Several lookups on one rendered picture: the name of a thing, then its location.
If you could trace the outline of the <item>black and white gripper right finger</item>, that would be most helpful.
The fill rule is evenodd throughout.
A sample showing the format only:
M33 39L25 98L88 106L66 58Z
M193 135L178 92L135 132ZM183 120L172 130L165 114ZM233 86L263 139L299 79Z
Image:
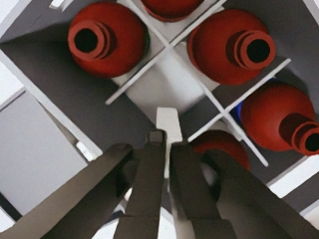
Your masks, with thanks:
M176 109L166 111L175 239L319 239L315 226L226 151L194 152Z

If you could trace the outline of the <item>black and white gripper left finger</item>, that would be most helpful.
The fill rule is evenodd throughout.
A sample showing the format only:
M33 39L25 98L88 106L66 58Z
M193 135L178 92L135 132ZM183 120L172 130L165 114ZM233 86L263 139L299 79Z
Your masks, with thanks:
M158 108L157 128L146 130L143 148L113 144L0 239L93 239L131 189L112 239L159 239L167 148L167 111Z

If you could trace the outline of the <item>dark grey rectangular tray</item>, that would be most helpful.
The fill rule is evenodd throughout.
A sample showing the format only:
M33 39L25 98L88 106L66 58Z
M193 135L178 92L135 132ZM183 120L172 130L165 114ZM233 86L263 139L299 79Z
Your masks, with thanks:
M13 223L93 160L78 143L25 87L0 105L0 209Z

